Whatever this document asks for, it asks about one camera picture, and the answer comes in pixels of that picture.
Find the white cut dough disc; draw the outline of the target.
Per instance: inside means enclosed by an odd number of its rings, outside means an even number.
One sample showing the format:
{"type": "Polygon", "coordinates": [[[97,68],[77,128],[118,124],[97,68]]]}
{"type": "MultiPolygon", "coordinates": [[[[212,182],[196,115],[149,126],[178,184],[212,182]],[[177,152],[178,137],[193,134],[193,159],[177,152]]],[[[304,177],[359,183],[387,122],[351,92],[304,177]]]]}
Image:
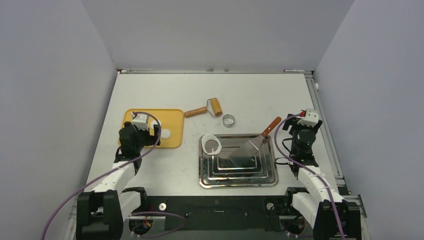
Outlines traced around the white cut dough disc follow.
{"type": "Polygon", "coordinates": [[[171,131],[169,129],[163,128],[161,130],[160,138],[161,139],[168,139],[171,136],[171,131]]]}

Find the yellow plastic tray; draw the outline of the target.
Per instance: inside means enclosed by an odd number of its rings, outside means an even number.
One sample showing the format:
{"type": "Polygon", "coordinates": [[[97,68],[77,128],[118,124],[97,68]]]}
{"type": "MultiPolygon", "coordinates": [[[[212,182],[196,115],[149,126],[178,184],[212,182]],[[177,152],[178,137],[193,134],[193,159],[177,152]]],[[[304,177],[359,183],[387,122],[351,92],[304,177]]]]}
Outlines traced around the yellow plastic tray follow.
{"type": "Polygon", "coordinates": [[[170,136],[160,140],[157,148],[178,148],[183,140],[184,113],[181,109],[176,108],[130,108],[128,109],[122,120],[122,127],[125,122],[131,122],[133,112],[147,112],[155,116],[160,122],[163,129],[168,129],[170,136]]]}

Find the scraper with red handle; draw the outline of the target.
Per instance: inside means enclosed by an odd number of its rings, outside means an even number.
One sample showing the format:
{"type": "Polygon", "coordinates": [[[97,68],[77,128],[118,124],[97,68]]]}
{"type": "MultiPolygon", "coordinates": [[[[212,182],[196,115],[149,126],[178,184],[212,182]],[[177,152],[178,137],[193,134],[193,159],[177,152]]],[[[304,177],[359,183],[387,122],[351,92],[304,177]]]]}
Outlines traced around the scraper with red handle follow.
{"type": "Polygon", "coordinates": [[[232,152],[228,158],[236,167],[241,167],[245,162],[260,151],[260,147],[262,146],[264,139],[281,121],[282,118],[280,116],[276,117],[260,135],[243,143],[234,152],[232,152]]]}

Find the metal ring cutter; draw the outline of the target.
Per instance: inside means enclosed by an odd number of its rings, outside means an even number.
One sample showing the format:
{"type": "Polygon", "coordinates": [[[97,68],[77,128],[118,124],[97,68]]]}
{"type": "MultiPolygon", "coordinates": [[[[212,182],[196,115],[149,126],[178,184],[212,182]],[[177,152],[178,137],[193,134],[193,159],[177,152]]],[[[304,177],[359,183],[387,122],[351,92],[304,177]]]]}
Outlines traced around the metal ring cutter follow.
{"type": "Polygon", "coordinates": [[[226,128],[231,128],[235,124],[235,117],[231,114],[225,114],[222,117],[222,124],[226,128]]]}

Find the white dough piece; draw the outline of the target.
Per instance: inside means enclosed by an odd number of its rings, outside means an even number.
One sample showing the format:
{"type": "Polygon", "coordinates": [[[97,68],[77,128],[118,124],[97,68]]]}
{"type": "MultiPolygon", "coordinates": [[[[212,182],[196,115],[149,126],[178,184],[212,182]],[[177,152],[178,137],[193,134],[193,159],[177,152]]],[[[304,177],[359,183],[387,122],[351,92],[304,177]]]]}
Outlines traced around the white dough piece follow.
{"type": "Polygon", "coordinates": [[[222,144],[217,136],[205,134],[200,138],[201,148],[208,156],[217,156],[222,151],[222,144]]]}

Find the wooden rolling pin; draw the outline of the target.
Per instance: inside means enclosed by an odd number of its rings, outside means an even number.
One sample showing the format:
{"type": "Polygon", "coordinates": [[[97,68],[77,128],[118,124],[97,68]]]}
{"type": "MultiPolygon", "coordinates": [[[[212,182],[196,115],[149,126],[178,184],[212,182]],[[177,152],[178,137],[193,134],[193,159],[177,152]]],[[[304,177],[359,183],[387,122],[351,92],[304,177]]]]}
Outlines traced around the wooden rolling pin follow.
{"type": "Polygon", "coordinates": [[[223,114],[220,102],[216,97],[208,99],[205,106],[186,111],[183,114],[185,118],[191,118],[206,113],[209,113],[213,118],[220,117],[223,114]]]}

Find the stainless steel tray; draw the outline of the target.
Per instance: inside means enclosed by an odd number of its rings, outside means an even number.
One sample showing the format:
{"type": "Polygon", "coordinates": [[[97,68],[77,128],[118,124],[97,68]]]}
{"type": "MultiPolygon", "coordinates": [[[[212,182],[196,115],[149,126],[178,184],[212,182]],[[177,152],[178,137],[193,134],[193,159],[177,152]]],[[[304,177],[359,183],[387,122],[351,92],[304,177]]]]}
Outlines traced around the stainless steel tray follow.
{"type": "Polygon", "coordinates": [[[270,137],[264,139],[256,155],[241,167],[237,167],[229,159],[229,155],[258,134],[215,134],[215,136],[222,145],[218,155],[206,155],[201,147],[202,136],[198,141],[198,177],[199,184],[203,188],[270,187],[278,183],[274,146],[270,137]]]}

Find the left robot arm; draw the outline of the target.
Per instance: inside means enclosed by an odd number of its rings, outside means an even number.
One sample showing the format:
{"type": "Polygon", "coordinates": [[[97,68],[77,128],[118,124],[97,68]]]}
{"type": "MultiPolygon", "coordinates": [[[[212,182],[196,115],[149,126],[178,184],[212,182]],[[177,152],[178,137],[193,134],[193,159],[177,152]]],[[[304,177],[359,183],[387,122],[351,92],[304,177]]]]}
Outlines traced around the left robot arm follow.
{"type": "Polygon", "coordinates": [[[119,240],[124,231],[124,220],[134,212],[143,215],[148,211],[149,201],[143,187],[127,187],[136,176],[144,147],[160,145],[161,125],[142,129],[130,121],[119,130],[120,146],[116,150],[111,173],[91,191],[77,197],[76,231],[78,240],[119,240]]]}

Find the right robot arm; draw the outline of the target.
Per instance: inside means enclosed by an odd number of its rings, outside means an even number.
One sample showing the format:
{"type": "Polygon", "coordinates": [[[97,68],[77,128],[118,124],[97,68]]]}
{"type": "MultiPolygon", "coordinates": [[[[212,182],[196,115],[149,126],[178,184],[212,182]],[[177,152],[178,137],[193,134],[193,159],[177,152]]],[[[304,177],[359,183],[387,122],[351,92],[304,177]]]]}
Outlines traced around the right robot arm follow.
{"type": "Polygon", "coordinates": [[[361,240],[361,209],[348,201],[329,183],[315,160],[312,146],[321,127],[318,113],[288,114],[279,128],[291,136],[291,146],[283,156],[293,175],[304,187],[288,190],[282,207],[299,213],[312,227],[315,240],[361,240]]]}

